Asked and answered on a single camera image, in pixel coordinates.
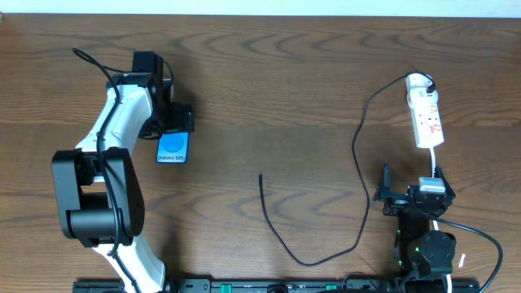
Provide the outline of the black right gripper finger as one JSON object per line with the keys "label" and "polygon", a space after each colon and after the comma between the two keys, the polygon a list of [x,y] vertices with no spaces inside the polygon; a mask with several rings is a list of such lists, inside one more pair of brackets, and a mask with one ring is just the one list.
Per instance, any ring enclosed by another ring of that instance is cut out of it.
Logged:
{"label": "black right gripper finger", "polygon": [[391,192],[390,168],[388,163],[383,164],[383,171],[378,185],[378,195],[387,195]]}
{"label": "black right gripper finger", "polygon": [[445,187],[445,193],[447,195],[452,195],[453,189],[451,188],[450,184],[447,182],[440,166],[435,167],[434,175],[435,175],[435,178],[439,178],[443,182],[444,187]]}

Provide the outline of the blue Galaxy smartphone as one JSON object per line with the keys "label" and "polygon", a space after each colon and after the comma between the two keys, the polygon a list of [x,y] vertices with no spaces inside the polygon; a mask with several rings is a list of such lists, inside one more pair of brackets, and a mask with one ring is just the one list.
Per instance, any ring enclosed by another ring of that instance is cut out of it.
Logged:
{"label": "blue Galaxy smartphone", "polygon": [[184,164],[187,161],[189,134],[166,133],[158,142],[156,162],[160,164]]}

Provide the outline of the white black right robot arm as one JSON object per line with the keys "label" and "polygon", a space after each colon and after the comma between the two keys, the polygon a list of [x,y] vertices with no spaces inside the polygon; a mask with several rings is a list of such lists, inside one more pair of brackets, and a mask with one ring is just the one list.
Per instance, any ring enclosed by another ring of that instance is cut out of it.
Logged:
{"label": "white black right robot arm", "polygon": [[400,282],[435,280],[453,272],[456,239],[431,228],[431,222],[455,199],[441,168],[435,168],[433,177],[420,177],[417,185],[398,193],[392,191],[390,168],[385,164],[374,199],[384,203],[383,215],[398,219],[394,256],[401,269]]}

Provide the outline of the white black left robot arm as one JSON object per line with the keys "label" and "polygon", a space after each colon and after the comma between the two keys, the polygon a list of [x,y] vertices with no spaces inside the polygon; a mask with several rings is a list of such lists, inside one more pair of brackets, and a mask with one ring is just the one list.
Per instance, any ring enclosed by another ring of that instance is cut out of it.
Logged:
{"label": "white black left robot arm", "polygon": [[107,101],[77,145],[56,151],[51,162],[59,223],[66,238],[103,256],[118,282],[77,282],[75,292],[177,292],[179,282],[142,234],[145,203],[131,155],[137,140],[156,140],[156,160],[184,164],[195,130],[191,106],[173,101],[171,67],[153,51],[136,51],[124,71],[73,53],[107,78]]}

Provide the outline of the small white paper scrap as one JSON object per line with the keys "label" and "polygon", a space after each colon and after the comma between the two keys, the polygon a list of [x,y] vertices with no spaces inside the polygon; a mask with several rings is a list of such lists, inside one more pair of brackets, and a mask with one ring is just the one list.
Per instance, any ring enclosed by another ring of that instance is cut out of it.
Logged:
{"label": "small white paper scrap", "polygon": [[462,268],[463,267],[463,265],[465,263],[465,259],[466,259],[466,254],[462,253],[461,257],[460,257],[460,260],[458,262],[458,268]]}

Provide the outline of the white power strip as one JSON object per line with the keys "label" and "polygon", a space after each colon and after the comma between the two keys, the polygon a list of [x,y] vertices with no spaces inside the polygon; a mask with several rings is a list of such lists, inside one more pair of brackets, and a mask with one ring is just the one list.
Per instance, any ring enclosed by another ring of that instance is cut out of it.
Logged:
{"label": "white power strip", "polygon": [[444,142],[438,108],[439,95],[430,76],[412,73],[405,78],[415,143],[429,149]]}

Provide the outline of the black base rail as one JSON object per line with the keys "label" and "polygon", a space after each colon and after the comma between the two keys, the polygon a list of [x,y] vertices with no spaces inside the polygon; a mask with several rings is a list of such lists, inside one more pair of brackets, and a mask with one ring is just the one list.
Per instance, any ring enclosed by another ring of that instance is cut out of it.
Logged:
{"label": "black base rail", "polygon": [[[452,292],[479,292],[476,281],[452,280]],[[72,284],[74,293],[126,292],[122,281],[80,281]],[[167,281],[165,291],[178,293],[305,293],[305,292],[399,292],[390,281],[355,277],[347,281],[335,280],[274,280],[274,281],[211,281],[208,279],[180,279]],[[447,292],[442,281],[407,282],[404,292]]]}

